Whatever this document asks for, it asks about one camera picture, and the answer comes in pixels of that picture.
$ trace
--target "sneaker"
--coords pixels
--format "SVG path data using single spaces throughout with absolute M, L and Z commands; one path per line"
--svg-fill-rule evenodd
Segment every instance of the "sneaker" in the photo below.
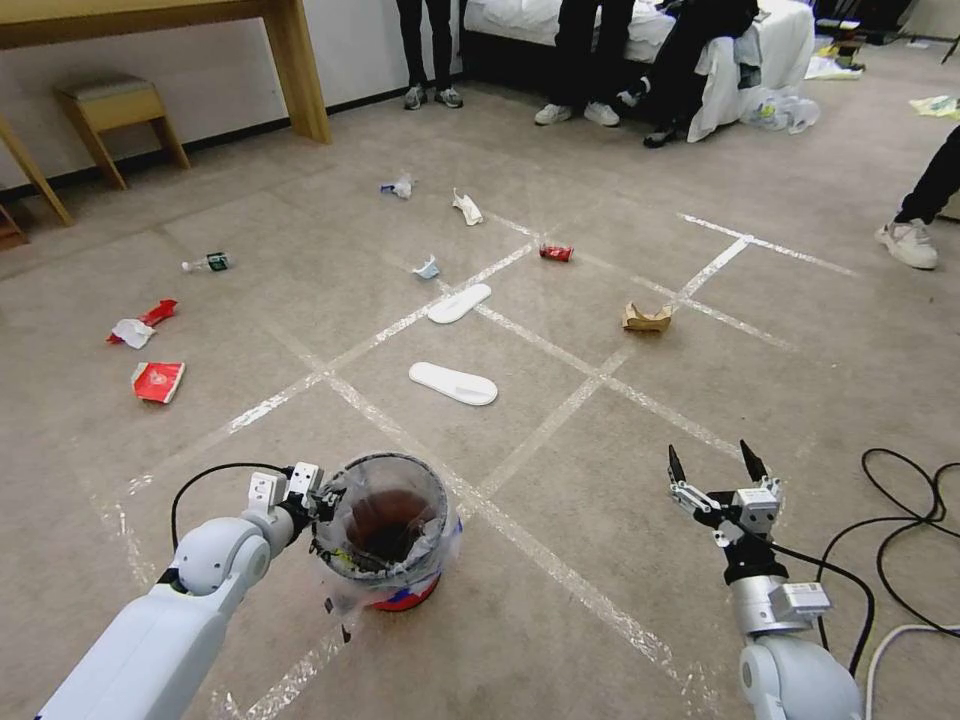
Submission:
M 937 249 L 930 244 L 930 233 L 923 220 L 888 223 L 877 230 L 876 238 L 905 265 L 919 270 L 933 270 L 937 266 Z
M 544 105 L 543 109 L 533 117 L 537 125 L 553 125 L 554 123 L 569 120 L 573 116 L 573 108 L 569 105 Z
M 403 96 L 404 110 L 419 110 L 420 106 L 427 101 L 427 93 L 422 85 L 414 85 L 407 94 Z
M 616 127 L 620 124 L 620 116 L 606 103 L 587 103 L 587 106 L 583 109 L 583 116 L 587 120 L 592 120 L 597 125 L 603 125 L 604 127 Z
M 441 102 L 449 108 L 461 108 L 463 107 L 463 98 L 460 97 L 460 93 L 454 90 L 452 87 L 448 87 L 446 90 L 437 90 L 436 94 L 433 96 L 433 99 L 436 102 Z

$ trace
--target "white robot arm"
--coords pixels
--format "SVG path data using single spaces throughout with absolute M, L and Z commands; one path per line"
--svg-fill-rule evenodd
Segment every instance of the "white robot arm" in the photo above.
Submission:
M 239 518 L 191 530 L 146 595 L 127 605 L 37 720 L 177 720 L 213 665 L 227 623 L 270 561 L 317 516 L 322 472 L 255 472 Z
M 830 609 L 820 583 L 788 583 L 768 542 L 780 511 L 780 481 L 740 441 L 755 486 L 703 493 L 686 482 L 670 446 L 670 494 L 713 530 L 727 557 L 724 579 L 733 593 L 740 653 L 740 689 L 757 720 L 860 720 L 860 691 L 847 669 L 819 645 L 794 633 Z

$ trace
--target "red paper box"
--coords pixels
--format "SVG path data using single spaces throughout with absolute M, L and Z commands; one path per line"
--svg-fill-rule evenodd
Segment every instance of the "red paper box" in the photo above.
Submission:
M 166 405 L 183 378 L 183 363 L 140 363 L 133 377 L 133 392 L 141 400 L 151 400 Z

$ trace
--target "disposable slipper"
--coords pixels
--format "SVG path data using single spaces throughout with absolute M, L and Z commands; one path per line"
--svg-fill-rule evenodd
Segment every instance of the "disposable slipper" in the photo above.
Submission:
M 497 399 L 493 381 L 432 363 L 411 365 L 410 379 L 467 405 L 489 405 Z
M 427 311 L 427 317 L 441 325 L 456 322 L 490 297 L 492 292 L 490 286 L 484 283 L 471 285 L 463 292 L 438 302 Z

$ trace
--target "baseboard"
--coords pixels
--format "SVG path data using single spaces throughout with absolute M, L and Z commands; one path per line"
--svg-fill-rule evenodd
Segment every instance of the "baseboard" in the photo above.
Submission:
M 454 75 L 454 79 L 459 79 L 459 77 L 459 74 Z M 336 115 L 338 112 L 354 110 L 365 105 L 374 105 L 378 102 L 383 102 L 384 100 L 400 97 L 406 91 L 407 87 L 403 86 L 394 90 L 377 93 L 376 95 L 369 95 L 357 100 L 351 100 L 350 102 L 331 105 L 327 108 L 327 115 Z M 258 125 L 240 128 L 239 130 L 231 130 L 230 132 L 221 133 L 220 135 L 213 135 L 211 137 L 200 138 L 199 140 L 192 140 L 188 143 L 184 143 L 183 147 L 188 153 L 190 153 L 196 150 L 204 150 L 206 148 L 216 147 L 218 145 L 226 145 L 227 143 L 237 142 L 238 140 L 244 140 L 256 135 L 263 135 L 276 130 L 282 130 L 283 128 L 287 127 L 290 127 L 290 118 L 280 118 L 278 120 L 270 120 L 269 122 L 260 123 Z M 167 155 L 162 150 L 151 150 L 149 152 L 141 153 L 139 155 L 131 155 L 130 157 L 115 161 L 117 169 L 120 170 L 121 174 L 136 173 L 145 168 L 153 167 L 166 162 L 168 162 Z M 47 181 L 54 190 L 58 190 L 71 185 L 95 182 L 100 177 L 100 169 L 96 165 L 92 165 L 91 167 L 83 168 L 82 170 L 74 170 L 72 172 L 63 173 L 62 175 L 55 175 L 54 177 L 47 178 Z M 16 187 L 12 188 L 3 188 L 0 189 L 0 203 L 12 203 L 16 202 L 17 200 L 22 200 L 23 198 L 32 197 L 38 194 L 39 193 L 37 192 L 37 189 L 30 183 L 17 185 Z

